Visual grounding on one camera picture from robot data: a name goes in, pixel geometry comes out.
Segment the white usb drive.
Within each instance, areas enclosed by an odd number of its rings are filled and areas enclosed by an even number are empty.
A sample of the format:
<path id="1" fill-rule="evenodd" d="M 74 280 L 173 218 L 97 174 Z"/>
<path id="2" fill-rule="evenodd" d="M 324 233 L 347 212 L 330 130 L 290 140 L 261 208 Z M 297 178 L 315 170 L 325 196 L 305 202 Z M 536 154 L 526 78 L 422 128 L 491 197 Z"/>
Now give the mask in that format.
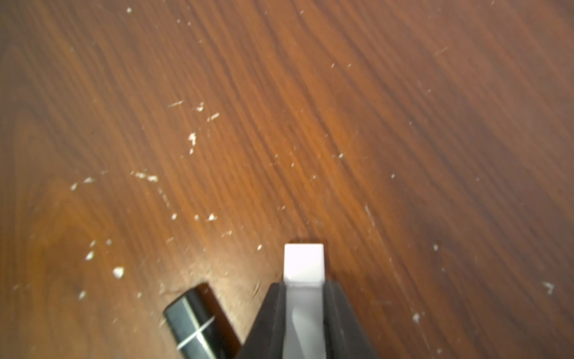
<path id="1" fill-rule="evenodd" d="M 324 246 L 288 244 L 284 251 L 286 286 L 284 358 L 326 358 L 323 286 Z"/>

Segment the black usb drive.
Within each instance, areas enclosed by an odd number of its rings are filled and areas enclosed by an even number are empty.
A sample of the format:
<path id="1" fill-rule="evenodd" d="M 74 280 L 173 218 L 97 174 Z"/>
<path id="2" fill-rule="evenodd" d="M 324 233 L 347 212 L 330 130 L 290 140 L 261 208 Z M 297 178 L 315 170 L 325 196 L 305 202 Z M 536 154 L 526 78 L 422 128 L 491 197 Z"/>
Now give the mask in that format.
<path id="1" fill-rule="evenodd" d="M 242 346 L 207 283 L 176 297 L 163 315 L 184 359 L 234 358 Z"/>

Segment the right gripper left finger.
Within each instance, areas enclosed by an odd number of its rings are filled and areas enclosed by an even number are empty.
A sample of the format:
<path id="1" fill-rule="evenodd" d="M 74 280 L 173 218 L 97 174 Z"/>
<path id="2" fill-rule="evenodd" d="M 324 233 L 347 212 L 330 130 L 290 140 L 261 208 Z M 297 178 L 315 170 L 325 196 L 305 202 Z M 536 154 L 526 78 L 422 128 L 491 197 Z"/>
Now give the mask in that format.
<path id="1" fill-rule="evenodd" d="M 240 359 L 281 359 L 286 332 L 286 286 L 270 285 L 251 331 L 239 350 Z"/>

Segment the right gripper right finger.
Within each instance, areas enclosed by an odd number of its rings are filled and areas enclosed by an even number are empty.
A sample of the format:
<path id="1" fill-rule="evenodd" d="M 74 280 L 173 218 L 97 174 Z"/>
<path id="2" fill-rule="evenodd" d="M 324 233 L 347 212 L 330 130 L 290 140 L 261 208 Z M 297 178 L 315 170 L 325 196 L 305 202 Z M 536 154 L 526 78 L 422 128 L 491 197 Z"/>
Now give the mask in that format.
<path id="1" fill-rule="evenodd" d="M 336 281 L 323 286 L 323 311 L 327 358 L 379 358 Z"/>

